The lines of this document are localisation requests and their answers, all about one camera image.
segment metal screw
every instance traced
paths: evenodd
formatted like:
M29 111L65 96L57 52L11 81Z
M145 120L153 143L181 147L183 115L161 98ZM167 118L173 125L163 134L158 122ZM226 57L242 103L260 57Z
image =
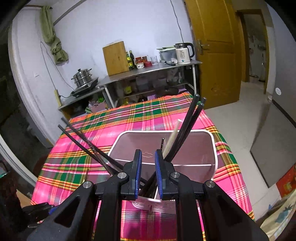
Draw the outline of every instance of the metal screw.
M172 172L170 175L171 175L173 178L178 178L178 177L180 177L180 173L178 173L178 172Z
M120 172L120 173L117 174L117 176L118 176L120 179L123 179L123 178L125 178L127 175L126 175L125 172Z
M208 180L205 182L205 184L209 187L209 188L213 188L215 186L215 183L211 180Z
M84 182L82 186L84 188L89 188L89 187L91 187L91 185L92 185L91 182L87 181L87 182Z

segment black kettle handle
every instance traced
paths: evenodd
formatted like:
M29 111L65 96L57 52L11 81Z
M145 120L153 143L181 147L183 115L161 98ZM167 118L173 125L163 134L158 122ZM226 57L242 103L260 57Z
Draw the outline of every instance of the black kettle handle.
M190 55L189 57L192 58L195 55L193 44L192 43L185 43L185 44L186 44L186 47L187 48L188 48L188 46L191 47L191 49L192 49L192 55Z

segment cutting board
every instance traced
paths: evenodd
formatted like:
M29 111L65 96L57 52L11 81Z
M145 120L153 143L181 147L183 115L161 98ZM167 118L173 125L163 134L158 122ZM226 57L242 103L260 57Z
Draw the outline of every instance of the cutting board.
M112 43L103 48L108 75L129 71L124 42Z

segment glass cup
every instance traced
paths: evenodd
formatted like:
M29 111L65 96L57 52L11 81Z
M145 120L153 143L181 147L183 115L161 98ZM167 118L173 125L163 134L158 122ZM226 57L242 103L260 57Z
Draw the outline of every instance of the glass cup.
M152 62L152 65L157 65L158 64L157 56L151 57L151 62Z

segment door handle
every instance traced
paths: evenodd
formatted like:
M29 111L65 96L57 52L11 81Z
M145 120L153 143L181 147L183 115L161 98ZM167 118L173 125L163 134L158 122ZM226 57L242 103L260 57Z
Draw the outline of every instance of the door handle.
M202 41L200 39L197 40L198 41L198 51L200 53L200 55L203 55L203 50L204 49L208 49L208 47L210 46L209 44L202 44Z

